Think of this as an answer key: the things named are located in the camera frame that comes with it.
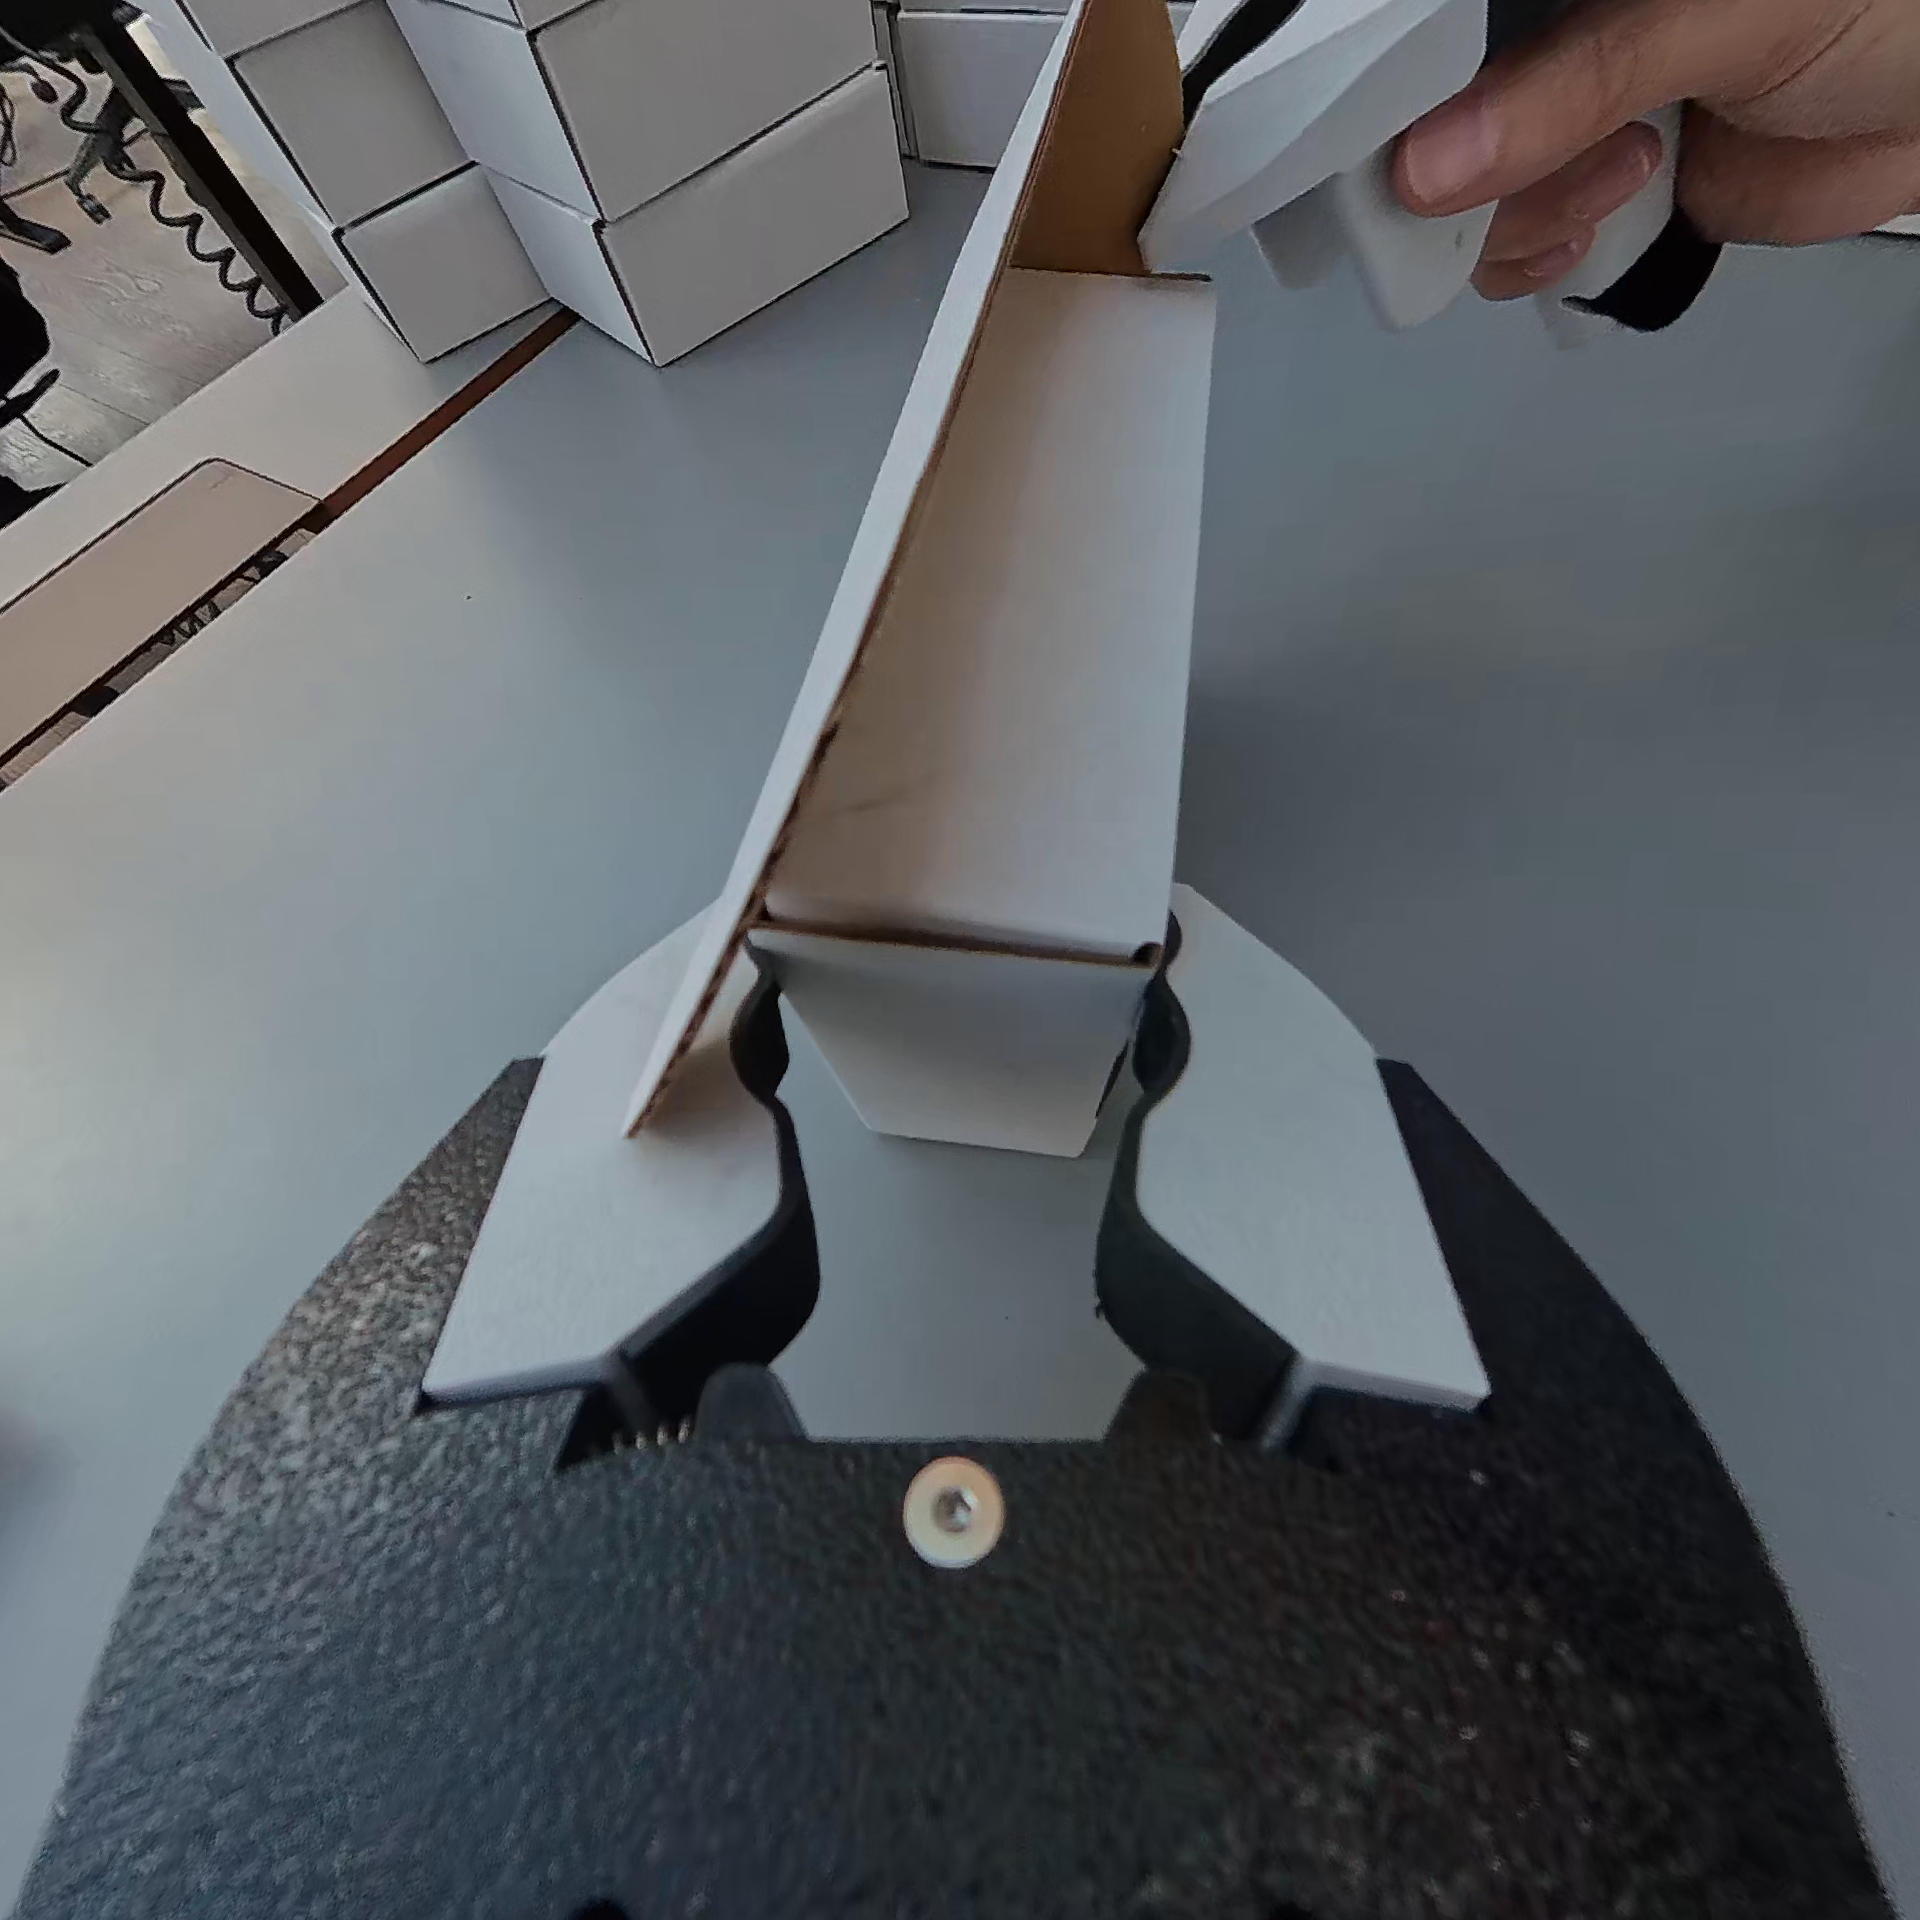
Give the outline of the person's right hand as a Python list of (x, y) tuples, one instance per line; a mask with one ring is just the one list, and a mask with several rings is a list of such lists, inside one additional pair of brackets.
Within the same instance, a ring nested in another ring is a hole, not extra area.
[(1658, 170), (1710, 242), (1810, 245), (1917, 213), (1914, 3), (1583, 3), (1398, 140), (1406, 210), (1496, 206), (1484, 299), (1564, 283)]

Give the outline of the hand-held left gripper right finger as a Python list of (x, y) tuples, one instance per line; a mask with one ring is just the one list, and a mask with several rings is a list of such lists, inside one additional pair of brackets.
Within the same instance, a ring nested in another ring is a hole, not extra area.
[(1320, 1395), (1488, 1396), (1373, 1043), (1193, 886), (1133, 1068), (1098, 1306), (1217, 1439), (1283, 1450)]

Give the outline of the black office chair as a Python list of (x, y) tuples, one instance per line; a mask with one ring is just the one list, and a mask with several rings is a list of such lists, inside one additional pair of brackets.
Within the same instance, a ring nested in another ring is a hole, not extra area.
[[(4, 426), (30, 423), (36, 403), (57, 382), (57, 369), (46, 366), (50, 353), (50, 322), (26, 295), (20, 275), (4, 260)], [(4, 473), (4, 529), (33, 510), (40, 498), (54, 493), (57, 486), (23, 489)]]

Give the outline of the black metal table frame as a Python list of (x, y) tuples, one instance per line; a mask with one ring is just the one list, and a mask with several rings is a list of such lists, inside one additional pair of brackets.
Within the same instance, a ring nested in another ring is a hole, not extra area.
[(310, 316), (320, 288), (198, 123), (194, 88), (170, 79), (133, 36), (134, 15), (134, 3), (4, 6), (4, 62), (57, 83), (61, 123), (81, 133), (66, 170), (76, 203), (106, 219), (84, 180), (101, 165), (137, 186), (153, 219), (268, 330)]

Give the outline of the white cardboard box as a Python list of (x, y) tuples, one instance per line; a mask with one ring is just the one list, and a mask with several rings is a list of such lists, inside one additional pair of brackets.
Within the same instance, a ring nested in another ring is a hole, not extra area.
[(1163, 960), (1216, 286), (1163, 3), (1074, 3), (930, 326), (626, 1133), (743, 946), (878, 1133), (1077, 1156)]

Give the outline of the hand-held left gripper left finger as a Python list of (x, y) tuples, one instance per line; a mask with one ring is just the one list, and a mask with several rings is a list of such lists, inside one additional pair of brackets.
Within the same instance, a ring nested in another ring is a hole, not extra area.
[(550, 1043), (423, 1373), (431, 1403), (606, 1389), (697, 1405), (718, 1368), (768, 1366), (813, 1318), (780, 995), (746, 952), (654, 1123), (620, 1129), (700, 929), (631, 960)]

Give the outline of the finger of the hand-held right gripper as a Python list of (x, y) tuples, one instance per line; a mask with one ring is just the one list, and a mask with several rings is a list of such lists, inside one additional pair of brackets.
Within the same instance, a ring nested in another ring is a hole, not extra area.
[(1467, 88), (1486, 3), (1198, 3), (1181, 33), (1186, 133), (1141, 228), (1150, 269), (1238, 230), (1393, 146)]

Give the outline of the stack of white cardboard boxes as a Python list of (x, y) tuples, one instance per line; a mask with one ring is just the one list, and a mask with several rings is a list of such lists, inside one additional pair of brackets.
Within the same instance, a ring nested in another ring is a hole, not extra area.
[(1066, 3), (146, 3), (418, 360), (543, 299), (670, 366), (993, 168)]

